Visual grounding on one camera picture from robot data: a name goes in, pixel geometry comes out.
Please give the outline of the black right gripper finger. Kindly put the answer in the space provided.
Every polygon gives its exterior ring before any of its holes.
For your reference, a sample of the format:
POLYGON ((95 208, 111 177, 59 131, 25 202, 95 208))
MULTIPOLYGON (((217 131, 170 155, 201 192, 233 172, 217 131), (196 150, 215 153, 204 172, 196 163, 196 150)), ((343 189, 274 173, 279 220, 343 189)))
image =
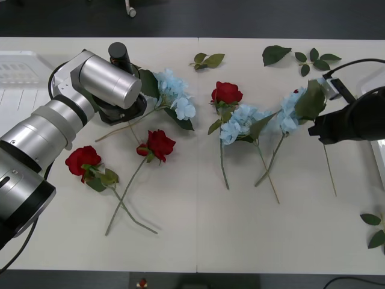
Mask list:
POLYGON ((317 137, 320 136, 320 133, 321 133, 321 123, 319 122, 319 120, 317 118, 313 121, 313 126, 311 126, 308 129, 308 133, 309 133, 310 136, 317 136, 317 137))

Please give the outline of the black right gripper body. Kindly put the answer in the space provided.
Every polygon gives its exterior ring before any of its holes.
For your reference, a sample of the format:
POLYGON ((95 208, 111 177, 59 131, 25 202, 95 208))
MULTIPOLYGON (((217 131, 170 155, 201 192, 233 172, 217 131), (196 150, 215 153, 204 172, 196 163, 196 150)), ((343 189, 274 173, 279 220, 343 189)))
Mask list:
POLYGON ((315 119, 315 135, 324 145, 355 139, 355 132, 347 110, 339 110, 315 119))

